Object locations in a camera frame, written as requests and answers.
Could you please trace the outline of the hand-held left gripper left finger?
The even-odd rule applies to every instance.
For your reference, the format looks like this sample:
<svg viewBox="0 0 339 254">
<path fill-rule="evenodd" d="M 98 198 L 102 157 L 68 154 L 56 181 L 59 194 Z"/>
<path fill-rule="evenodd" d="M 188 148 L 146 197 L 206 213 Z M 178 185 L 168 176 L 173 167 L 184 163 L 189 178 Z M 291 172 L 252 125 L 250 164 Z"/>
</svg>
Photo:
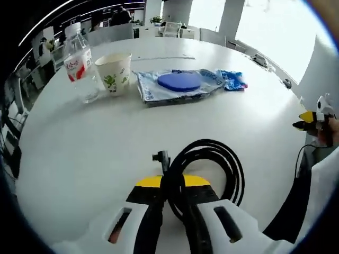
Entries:
<svg viewBox="0 0 339 254">
<path fill-rule="evenodd" d="M 155 253 L 163 222 L 161 176 L 136 183 L 126 201 L 104 211 L 88 230 L 89 253 Z"/>
</svg>

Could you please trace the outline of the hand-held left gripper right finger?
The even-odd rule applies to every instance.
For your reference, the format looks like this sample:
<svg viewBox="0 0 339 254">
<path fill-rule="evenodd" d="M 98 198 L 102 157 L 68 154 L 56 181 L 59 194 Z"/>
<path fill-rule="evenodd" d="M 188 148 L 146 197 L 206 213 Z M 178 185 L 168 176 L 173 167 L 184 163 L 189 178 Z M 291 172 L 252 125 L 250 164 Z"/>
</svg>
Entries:
<svg viewBox="0 0 339 254">
<path fill-rule="evenodd" d="M 184 175 L 182 215 L 191 253 L 261 253 L 257 221 L 219 199 L 200 176 Z"/>
</svg>

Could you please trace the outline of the person's right hand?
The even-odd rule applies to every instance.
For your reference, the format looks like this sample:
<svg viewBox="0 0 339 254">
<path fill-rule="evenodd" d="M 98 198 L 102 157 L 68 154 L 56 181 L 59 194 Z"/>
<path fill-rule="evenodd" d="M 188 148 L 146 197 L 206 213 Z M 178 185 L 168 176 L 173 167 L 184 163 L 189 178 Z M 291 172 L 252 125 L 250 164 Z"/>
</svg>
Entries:
<svg viewBox="0 0 339 254">
<path fill-rule="evenodd" d="M 324 122 L 321 122 L 321 127 L 318 130 L 317 137 L 320 144 L 332 147 L 334 144 L 334 124 L 335 119 L 330 117 Z"/>
</svg>

